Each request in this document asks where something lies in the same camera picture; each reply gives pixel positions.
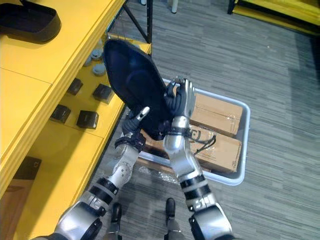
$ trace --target black cable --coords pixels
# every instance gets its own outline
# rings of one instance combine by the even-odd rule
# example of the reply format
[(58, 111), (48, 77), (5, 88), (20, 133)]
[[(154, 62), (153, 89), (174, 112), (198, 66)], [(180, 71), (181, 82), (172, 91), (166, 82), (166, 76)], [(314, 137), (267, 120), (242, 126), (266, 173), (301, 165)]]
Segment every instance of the black cable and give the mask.
[(208, 139), (208, 140), (198, 140), (195, 138), (192, 138), (192, 136), (188, 136), (188, 138), (190, 138), (191, 140), (203, 144), (203, 146), (199, 149), (196, 150), (196, 152), (194, 153), (194, 155), (197, 155), (198, 153), (200, 153), (201, 151), (210, 148), (212, 145), (214, 145), (217, 141), (217, 136), (213, 135), (212, 138)]
[(201, 151), (203, 151), (203, 150), (205, 150), (205, 149), (210, 148), (212, 145), (214, 145), (214, 144), (216, 143), (216, 141), (217, 141), (216, 135), (214, 135), (213, 142), (212, 142), (210, 145), (208, 145), (208, 146), (206, 146), (207, 144), (203, 145), (203, 147), (201, 147), (200, 149), (198, 149), (198, 150), (194, 153), (194, 155), (200, 153)]

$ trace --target white plastic bin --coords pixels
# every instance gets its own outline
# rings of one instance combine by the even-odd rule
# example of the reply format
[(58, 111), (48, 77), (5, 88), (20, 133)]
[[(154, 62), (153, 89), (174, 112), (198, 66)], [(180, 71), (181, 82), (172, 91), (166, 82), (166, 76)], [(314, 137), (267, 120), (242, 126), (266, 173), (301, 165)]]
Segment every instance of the white plastic bin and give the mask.
[[(169, 80), (166, 80), (166, 79), (163, 79), (163, 81), (166, 83), (170, 82)], [(239, 185), (240, 183), (242, 183), (242, 181), (245, 178), (247, 146), (248, 146), (248, 136), (249, 136), (249, 123), (250, 123), (250, 108), (244, 102), (241, 102), (226, 96), (221, 96), (221, 95), (214, 94), (212, 92), (204, 91), (197, 88), (196, 88), (196, 92), (209, 96), (214, 99), (219, 99), (231, 104), (238, 105), (243, 108), (242, 116), (239, 123), (238, 133), (235, 136), (235, 139), (238, 139), (239, 141), (242, 142), (237, 171), (233, 173), (220, 173), (220, 172), (212, 173), (212, 172), (204, 171), (204, 175), (207, 179), (210, 179), (212, 181), (216, 181), (222, 184), (226, 184), (229, 186)], [(144, 152), (144, 151), (140, 152), (139, 157), (158, 163), (158, 164), (170, 166), (170, 161), (168, 159), (150, 154), (148, 152)]]

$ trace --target gray carpet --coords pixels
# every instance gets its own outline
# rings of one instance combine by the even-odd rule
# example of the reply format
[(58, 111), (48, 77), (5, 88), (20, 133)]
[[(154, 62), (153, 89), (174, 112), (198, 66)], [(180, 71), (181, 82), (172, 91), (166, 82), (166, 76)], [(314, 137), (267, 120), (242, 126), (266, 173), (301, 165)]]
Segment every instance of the gray carpet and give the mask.
[[(145, 26), (146, 7), (136, 0), (128, 6)], [(227, 0), (180, 0), (177, 14), (172, 14), (166, 1), (155, 0), (152, 58), (163, 78), (187, 76), (197, 88), (251, 108), (243, 183), (209, 184), (235, 234), (246, 240), (318, 240), (320, 91), (311, 39), (227, 15), (227, 8)], [(125, 12), (112, 32), (142, 40)], [(119, 135), (118, 127), (93, 180), (110, 171)], [(118, 195), (123, 240), (163, 239), (168, 197), (176, 200), (177, 221), (186, 239), (193, 239), (191, 213), (179, 185), (137, 165)]]

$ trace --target wooden shelf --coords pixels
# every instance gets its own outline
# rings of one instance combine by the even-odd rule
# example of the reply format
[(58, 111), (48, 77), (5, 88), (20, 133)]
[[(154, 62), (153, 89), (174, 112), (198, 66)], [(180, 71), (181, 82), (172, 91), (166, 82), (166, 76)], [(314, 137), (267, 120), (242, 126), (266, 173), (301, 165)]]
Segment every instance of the wooden shelf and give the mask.
[[(9, 123), (11, 130), (1, 134), (5, 142), (1, 144), (0, 197), (124, 2), (38, 0), (37, 4), (54, 8), (61, 20), (61, 30), (54, 39), (46, 44), (35, 44), (0, 36), (1, 87), (4, 84), (10, 90), (1, 88), (1, 113), (6, 111), (4, 117), (1, 114), (1, 129), (9, 128), (5, 123), (8, 124), (10, 116), (17, 118)], [(30, 90), (25, 87), (26, 78), (39, 83), (34, 83)], [(28, 108), (22, 110), (24, 101)], [(3, 110), (3, 104), (12, 108)]]
[(305, 22), (320, 25), (320, 5), (318, 0), (244, 0)]
[[(47, 121), (27, 154), (42, 162), (14, 240), (32, 239), (54, 231), (59, 217), (86, 187), (119, 118), (124, 103), (117, 95), (112, 96), (109, 104), (92, 97), (99, 83), (109, 84), (107, 75), (93, 75), (92, 67), (97, 63), (93, 61), (90, 66), (81, 68), (77, 78), (81, 79), (82, 88), (76, 95), (66, 93), (59, 102), (71, 109), (65, 124)], [(96, 129), (76, 126), (80, 110), (99, 114)]]

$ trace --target cardboard box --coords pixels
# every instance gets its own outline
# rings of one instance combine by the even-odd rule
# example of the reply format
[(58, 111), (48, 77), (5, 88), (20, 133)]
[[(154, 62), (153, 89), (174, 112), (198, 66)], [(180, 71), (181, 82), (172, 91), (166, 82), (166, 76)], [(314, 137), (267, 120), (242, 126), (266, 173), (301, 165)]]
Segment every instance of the cardboard box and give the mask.
[(197, 93), (190, 123), (233, 137), (237, 134), (242, 107)]
[[(215, 144), (196, 155), (196, 158), (203, 168), (209, 171), (213, 170), (223, 173), (233, 173), (237, 171), (242, 146), (239, 140), (193, 125), (191, 125), (190, 128), (192, 137), (201, 141), (211, 139), (213, 134), (216, 134)], [(141, 133), (146, 137), (144, 151), (160, 157), (169, 158), (163, 148), (163, 141), (153, 140), (144, 131), (141, 131)], [(190, 149), (193, 153), (202, 146), (203, 144), (190, 139)]]
[(145, 159), (139, 157), (136, 162), (141, 164), (144, 167), (156, 170), (158, 172), (164, 172), (167, 174), (175, 174), (171, 167), (168, 167), (168, 166), (165, 166), (165, 165), (153, 162), (153, 161), (148, 161), (148, 160), (145, 160)]
[(0, 239), (12, 240), (41, 160), (26, 157), (0, 201)]

